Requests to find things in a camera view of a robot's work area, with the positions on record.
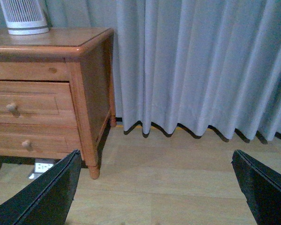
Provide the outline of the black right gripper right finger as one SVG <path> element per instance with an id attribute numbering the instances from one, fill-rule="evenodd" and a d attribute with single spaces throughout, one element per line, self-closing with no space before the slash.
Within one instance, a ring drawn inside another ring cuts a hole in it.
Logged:
<path id="1" fill-rule="evenodd" d="M 281 174 L 242 150 L 232 166 L 247 204 L 258 225 L 281 225 Z"/>

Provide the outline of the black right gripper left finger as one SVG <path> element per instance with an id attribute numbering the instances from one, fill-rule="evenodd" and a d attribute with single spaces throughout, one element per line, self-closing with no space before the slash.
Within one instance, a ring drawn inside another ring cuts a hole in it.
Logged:
<path id="1" fill-rule="evenodd" d="M 63 225 L 80 171 L 81 153 L 74 150 L 0 205 L 0 225 Z"/>

